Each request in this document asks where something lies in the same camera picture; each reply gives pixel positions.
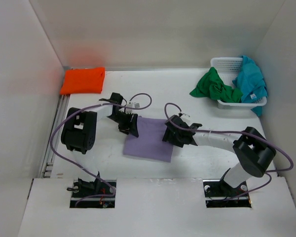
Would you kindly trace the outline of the lavender t shirt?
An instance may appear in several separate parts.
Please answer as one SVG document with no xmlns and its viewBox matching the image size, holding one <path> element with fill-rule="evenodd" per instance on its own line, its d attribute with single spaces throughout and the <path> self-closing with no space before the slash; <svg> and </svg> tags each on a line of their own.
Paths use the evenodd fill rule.
<svg viewBox="0 0 296 237">
<path fill-rule="evenodd" d="M 129 134 L 125 140 L 123 154 L 138 158 L 171 162 L 173 145 L 162 141 L 167 126 L 166 120 L 138 117 L 138 137 Z"/>
</svg>

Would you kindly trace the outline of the orange t shirt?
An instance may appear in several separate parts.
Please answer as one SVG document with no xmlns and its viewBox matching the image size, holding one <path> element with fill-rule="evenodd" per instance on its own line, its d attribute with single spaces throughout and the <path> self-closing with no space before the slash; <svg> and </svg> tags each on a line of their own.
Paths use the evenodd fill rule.
<svg viewBox="0 0 296 237">
<path fill-rule="evenodd" d="M 105 74 L 106 69 L 104 67 L 67 70 L 60 95 L 101 94 Z"/>
</svg>

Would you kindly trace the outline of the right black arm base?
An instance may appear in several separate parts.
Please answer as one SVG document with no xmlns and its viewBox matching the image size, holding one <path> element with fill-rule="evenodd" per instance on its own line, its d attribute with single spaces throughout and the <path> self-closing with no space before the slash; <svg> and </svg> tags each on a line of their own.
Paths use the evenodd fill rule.
<svg viewBox="0 0 296 237">
<path fill-rule="evenodd" d="M 232 188 L 220 180 L 203 180 L 203 188 L 207 208 L 251 208 L 246 182 Z"/>
</svg>

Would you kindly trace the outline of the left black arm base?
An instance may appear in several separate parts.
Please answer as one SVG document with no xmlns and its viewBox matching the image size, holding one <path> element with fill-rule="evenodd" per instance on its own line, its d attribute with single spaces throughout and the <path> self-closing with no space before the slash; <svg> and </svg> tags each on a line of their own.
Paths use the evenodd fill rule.
<svg viewBox="0 0 296 237">
<path fill-rule="evenodd" d="M 71 194 L 70 208 L 115 208 L 116 181 L 108 180 L 107 183 L 99 179 L 90 182 L 80 178 L 74 180 L 67 188 Z"/>
</svg>

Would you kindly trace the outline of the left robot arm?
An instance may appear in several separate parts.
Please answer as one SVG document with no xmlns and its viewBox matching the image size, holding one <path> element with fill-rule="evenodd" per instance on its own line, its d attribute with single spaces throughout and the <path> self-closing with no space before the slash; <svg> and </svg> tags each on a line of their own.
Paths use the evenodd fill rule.
<svg viewBox="0 0 296 237">
<path fill-rule="evenodd" d="M 71 107 L 62 126 L 61 143 L 73 154 L 75 163 L 88 175 L 89 180 L 83 189 L 90 197 L 97 196 L 101 191 L 101 184 L 94 180 L 99 176 L 99 171 L 86 168 L 83 159 L 91 154 L 94 147 L 97 123 L 108 118 L 117 124 L 119 132 L 139 137 L 139 116 L 133 113 L 137 108 L 131 103 L 123 106 L 123 101 L 121 94 L 113 92 L 110 98 L 101 98 L 95 105 L 86 109 Z"/>
</svg>

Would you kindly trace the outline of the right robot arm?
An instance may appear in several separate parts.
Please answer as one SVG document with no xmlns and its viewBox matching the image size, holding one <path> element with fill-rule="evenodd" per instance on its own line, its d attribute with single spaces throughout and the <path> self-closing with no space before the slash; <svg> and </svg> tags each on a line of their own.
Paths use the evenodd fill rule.
<svg viewBox="0 0 296 237">
<path fill-rule="evenodd" d="M 196 132 L 202 125 L 188 125 L 183 114 L 171 116 L 165 125 L 164 142 L 181 148 L 185 145 L 209 146 L 236 155 L 238 163 L 224 173 L 218 184 L 210 187 L 227 196 L 251 177 L 261 178 L 276 155 L 276 150 L 264 143 L 264 137 L 253 127 L 247 127 L 239 138 L 234 139 L 225 133 Z"/>
</svg>

